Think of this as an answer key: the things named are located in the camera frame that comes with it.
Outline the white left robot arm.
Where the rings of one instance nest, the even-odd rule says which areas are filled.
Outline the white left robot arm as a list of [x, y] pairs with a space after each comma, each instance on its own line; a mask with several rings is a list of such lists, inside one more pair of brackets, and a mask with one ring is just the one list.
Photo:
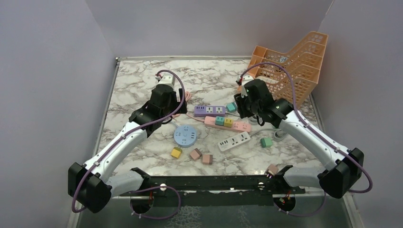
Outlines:
[[150, 99], [132, 112], [119, 134], [103, 150], [84, 162], [73, 163], [67, 172], [67, 193], [71, 210], [101, 211], [114, 196], [128, 191], [144, 195], [149, 181], [137, 171], [112, 176], [120, 162], [160, 128], [166, 119], [187, 112], [184, 87], [176, 92], [172, 84], [158, 84]]

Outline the green plug adapter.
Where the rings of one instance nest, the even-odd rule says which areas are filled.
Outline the green plug adapter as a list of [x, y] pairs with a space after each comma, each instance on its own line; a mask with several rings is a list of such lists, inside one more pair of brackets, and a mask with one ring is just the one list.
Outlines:
[[260, 144], [261, 144], [262, 148], [269, 148], [269, 147], [271, 147], [273, 145], [273, 141], [268, 137], [261, 138], [260, 139]]

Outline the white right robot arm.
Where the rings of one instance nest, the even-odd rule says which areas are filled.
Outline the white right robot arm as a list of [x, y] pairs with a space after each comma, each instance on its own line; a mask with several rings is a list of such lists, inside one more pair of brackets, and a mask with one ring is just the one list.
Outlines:
[[313, 187], [339, 199], [361, 177], [365, 156], [360, 149], [348, 149], [333, 141], [301, 112], [295, 111], [288, 100], [275, 100], [264, 81], [243, 79], [241, 92], [234, 99], [241, 118], [257, 115], [263, 123], [273, 125], [300, 142], [323, 165], [322, 168], [283, 168], [274, 180], [278, 192], [286, 193], [293, 187]]

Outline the dark teal plug adapter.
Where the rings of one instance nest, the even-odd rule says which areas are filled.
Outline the dark teal plug adapter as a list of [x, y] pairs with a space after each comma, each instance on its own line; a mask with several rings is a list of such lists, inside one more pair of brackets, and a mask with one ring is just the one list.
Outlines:
[[215, 118], [215, 125], [224, 126], [225, 118], [222, 116], [217, 116]]

